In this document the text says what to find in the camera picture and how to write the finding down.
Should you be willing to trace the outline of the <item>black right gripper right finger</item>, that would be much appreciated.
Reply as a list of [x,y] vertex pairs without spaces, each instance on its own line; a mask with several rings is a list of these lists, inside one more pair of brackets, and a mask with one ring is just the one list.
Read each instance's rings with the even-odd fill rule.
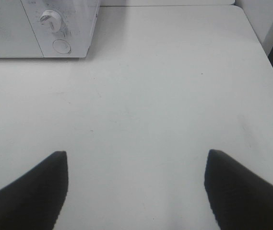
[[220,229],[273,230],[273,185],[223,151],[209,151],[204,187]]

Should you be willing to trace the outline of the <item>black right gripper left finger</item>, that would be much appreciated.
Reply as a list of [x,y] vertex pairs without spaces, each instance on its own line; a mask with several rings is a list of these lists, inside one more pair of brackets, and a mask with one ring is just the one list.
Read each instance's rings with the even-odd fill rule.
[[0,189],[0,230],[51,230],[69,187],[67,153],[56,151]]

